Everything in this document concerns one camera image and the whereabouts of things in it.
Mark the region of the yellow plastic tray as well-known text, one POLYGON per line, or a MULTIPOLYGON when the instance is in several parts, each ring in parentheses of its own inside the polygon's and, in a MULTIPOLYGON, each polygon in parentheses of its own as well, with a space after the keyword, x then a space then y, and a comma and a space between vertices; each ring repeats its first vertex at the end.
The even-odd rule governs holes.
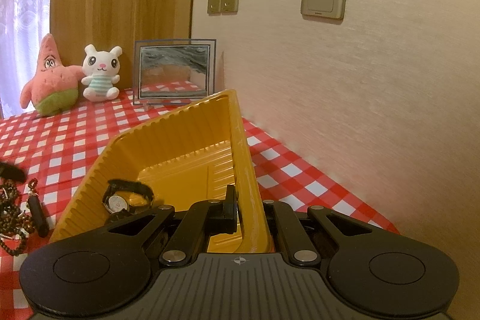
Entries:
POLYGON ((114 137, 82 179, 50 237, 60 241, 101 227, 110 179, 148 185, 158 205, 188 210, 238 195, 238 229, 210 239, 213 253, 267 253, 272 248, 237 94, 225 90, 150 119, 114 137))

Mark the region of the black strap wristwatch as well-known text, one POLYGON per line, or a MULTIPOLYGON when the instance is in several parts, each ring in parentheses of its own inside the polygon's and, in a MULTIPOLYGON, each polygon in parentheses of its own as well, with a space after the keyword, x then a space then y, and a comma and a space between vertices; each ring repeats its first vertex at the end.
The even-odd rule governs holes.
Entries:
POLYGON ((109 213, 105 225, 143 212, 154 202, 152 189, 138 181, 110 179, 103 194, 103 206, 109 213))

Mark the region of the black leather strap pendant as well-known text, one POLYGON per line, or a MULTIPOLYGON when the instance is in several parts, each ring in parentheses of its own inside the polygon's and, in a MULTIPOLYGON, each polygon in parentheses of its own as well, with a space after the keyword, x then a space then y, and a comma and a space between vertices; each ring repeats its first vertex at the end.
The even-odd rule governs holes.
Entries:
POLYGON ((30 210, 33 226, 41 238, 47 237, 50 228, 47 218, 44 214, 39 196, 37 194, 38 180, 36 178, 30 179, 28 182, 28 208, 30 210))

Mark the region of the red checkered tablecloth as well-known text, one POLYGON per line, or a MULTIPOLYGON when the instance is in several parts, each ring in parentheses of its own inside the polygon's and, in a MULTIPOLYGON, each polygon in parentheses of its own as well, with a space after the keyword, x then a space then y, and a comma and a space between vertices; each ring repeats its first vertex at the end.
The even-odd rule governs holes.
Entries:
MULTIPOLYGON (((37 178, 51 227, 108 141, 173 109, 134 106, 131 95, 125 91, 112 102, 82 102, 49 118, 25 113, 1 121, 1 159, 19 164, 37 178)), ((286 202, 301 212, 322 205, 395 232, 390 221, 283 145, 252 115, 245 114, 243 123, 262 198, 286 202)))

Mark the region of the white bunny plush toy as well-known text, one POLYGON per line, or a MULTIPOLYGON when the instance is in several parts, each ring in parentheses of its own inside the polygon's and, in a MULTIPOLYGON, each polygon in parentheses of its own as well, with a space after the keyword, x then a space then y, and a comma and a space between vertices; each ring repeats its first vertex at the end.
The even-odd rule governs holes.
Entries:
POLYGON ((85 59, 82 64, 85 86, 83 97, 88 101, 111 101, 118 97, 120 90, 115 84, 120 81, 120 60, 123 53, 120 46, 110 51, 97 51, 93 44, 85 47, 85 59))

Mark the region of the pink starfish plush toy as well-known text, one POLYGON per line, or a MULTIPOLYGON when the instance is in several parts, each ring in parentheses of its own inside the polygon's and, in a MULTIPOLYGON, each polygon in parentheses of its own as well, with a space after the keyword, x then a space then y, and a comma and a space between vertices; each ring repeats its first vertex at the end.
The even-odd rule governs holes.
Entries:
POLYGON ((19 99, 22 109, 32 103, 42 117, 72 108, 79 97, 79 83, 85 76, 78 65, 64 66, 55 38, 47 33, 41 40, 35 75, 24 85, 19 99))

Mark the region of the sheer purple curtain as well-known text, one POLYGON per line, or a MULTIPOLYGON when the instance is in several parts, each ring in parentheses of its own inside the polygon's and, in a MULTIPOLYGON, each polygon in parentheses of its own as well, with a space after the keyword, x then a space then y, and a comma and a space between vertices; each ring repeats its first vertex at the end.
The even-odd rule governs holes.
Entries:
POLYGON ((37 69, 50 30, 50 0, 1 0, 1 112, 21 115, 20 93, 37 69))

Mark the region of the glass sand art frame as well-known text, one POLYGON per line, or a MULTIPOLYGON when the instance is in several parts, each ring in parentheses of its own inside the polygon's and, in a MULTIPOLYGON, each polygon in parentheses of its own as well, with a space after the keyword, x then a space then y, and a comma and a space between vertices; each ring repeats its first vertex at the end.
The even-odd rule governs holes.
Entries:
POLYGON ((133 63, 135 105, 179 105, 215 93, 215 39, 138 40, 133 63))

